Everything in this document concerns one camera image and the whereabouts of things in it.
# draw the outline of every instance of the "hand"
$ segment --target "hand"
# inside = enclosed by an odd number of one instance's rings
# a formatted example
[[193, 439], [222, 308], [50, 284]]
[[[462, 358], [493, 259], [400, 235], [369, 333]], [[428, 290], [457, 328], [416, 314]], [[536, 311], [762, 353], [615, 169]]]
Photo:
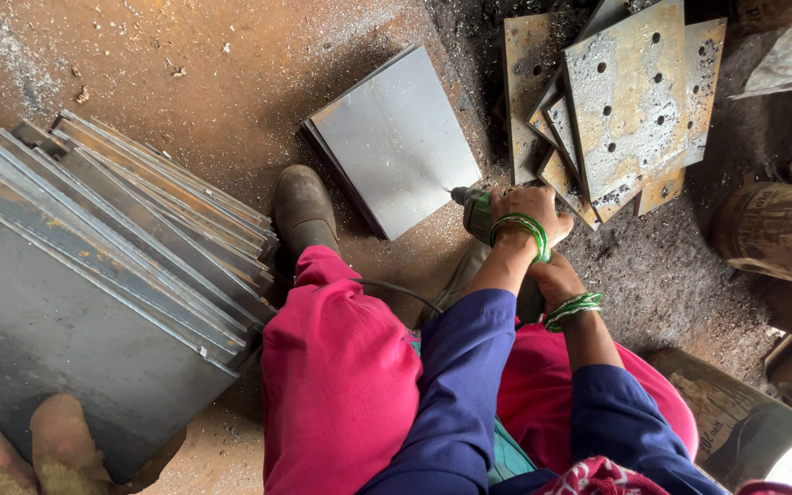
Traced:
[[[563, 241], [573, 229], [573, 218], [567, 214], [560, 215], [556, 211], [556, 191], [549, 186], [514, 188], [507, 191], [506, 196], [501, 196], [500, 187], [492, 188], [491, 219], [496, 222], [510, 213], [523, 213], [537, 220], [545, 230], [545, 238], [550, 249]], [[500, 230], [512, 229], [498, 228], [497, 230], [499, 239]]]
[[545, 299], [544, 310], [547, 314], [568, 299], [586, 292], [583, 282], [561, 253], [552, 251], [552, 263], [533, 264], [527, 274], [537, 279], [539, 293]]

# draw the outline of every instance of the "stack of steel plates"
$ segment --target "stack of steel plates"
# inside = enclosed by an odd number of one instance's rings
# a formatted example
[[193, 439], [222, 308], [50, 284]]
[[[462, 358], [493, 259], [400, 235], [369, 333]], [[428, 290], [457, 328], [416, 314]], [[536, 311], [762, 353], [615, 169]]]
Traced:
[[53, 393], [126, 481], [237, 377], [276, 314], [270, 220], [166, 154], [61, 112], [0, 129], [0, 427], [29, 458]]
[[515, 183], [543, 180], [592, 228], [632, 198], [643, 215], [679, 195], [704, 154], [726, 31], [685, 26], [683, 10], [601, 0], [578, 32], [568, 11], [506, 19]]
[[409, 46], [300, 129], [380, 239], [393, 240], [480, 178], [424, 47]]

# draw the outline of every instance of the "steel plate with holes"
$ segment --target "steel plate with holes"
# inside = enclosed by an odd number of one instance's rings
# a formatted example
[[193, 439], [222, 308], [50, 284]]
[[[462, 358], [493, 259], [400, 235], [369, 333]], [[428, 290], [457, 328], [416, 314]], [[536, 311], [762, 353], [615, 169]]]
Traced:
[[[592, 34], [596, 34], [603, 29], [610, 28], [622, 19], [631, 15], [625, 0], [601, 0], [594, 12], [588, 17], [585, 25], [577, 35], [577, 41], [586, 39]], [[550, 129], [548, 122], [543, 117], [543, 110], [550, 107], [558, 95], [564, 93], [564, 69], [558, 66], [555, 73], [545, 83], [543, 96], [533, 108], [531, 115], [527, 118], [531, 128], [538, 134], [554, 145], [558, 145], [555, 136]]]
[[687, 168], [678, 168], [644, 186], [641, 193], [634, 198], [634, 216], [640, 217], [679, 197], [686, 177]]
[[481, 177], [424, 47], [310, 119], [389, 240]]
[[583, 185], [596, 208], [623, 203], [687, 147], [685, 49], [683, 2], [662, 0], [564, 51]]
[[558, 198], [564, 201], [566, 207], [583, 220], [592, 230], [598, 230], [601, 225], [595, 210], [583, 199], [583, 192], [579, 187], [579, 182], [567, 169], [560, 152], [554, 147], [549, 146], [549, 151], [545, 155], [545, 162], [539, 168], [537, 176], [543, 183], [555, 190]]
[[514, 184], [536, 179], [545, 147], [527, 124], [527, 116], [545, 81], [555, 70], [558, 51], [576, 37], [584, 17], [585, 11], [558, 11], [503, 21], [506, 107], [510, 116], [508, 130]]
[[552, 107], [543, 111], [546, 121], [549, 122], [558, 147], [564, 152], [564, 162], [570, 168], [574, 177], [580, 177], [577, 166], [577, 145], [573, 142], [573, 129], [570, 128], [570, 111], [567, 110], [567, 96], [562, 95], [556, 99]]
[[699, 22], [686, 28], [687, 165], [699, 162], [705, 156], [725, 36], [725, 17]]

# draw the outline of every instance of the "red scarf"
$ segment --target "red scarf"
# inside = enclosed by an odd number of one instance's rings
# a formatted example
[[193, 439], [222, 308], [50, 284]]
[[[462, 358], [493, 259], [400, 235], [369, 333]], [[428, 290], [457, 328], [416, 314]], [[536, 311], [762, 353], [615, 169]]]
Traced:
[[[577, 462], [559, 478], [549, 480], [534, 495], [668, 495], [661, 486], [642, 474], [604, 456]], [[737, 495], [792, 495], [792, 486], [767, 481], [751, 481]]]

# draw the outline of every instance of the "blue sleeve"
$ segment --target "blue sleeve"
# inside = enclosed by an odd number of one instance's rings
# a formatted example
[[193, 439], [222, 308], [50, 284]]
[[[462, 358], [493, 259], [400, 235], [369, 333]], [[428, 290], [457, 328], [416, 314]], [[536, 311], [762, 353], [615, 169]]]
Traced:
[[570, 450], [574, 462], [606, 456], [670, 495], [726, 495], [693, 466], [653, 398], [618, 366], [584, 366], [573, 373]]
[[360, 493], [487, 493], [497, 389], [515, 340], [515, 296], [476, 291], [421, 329], [417, 418]]

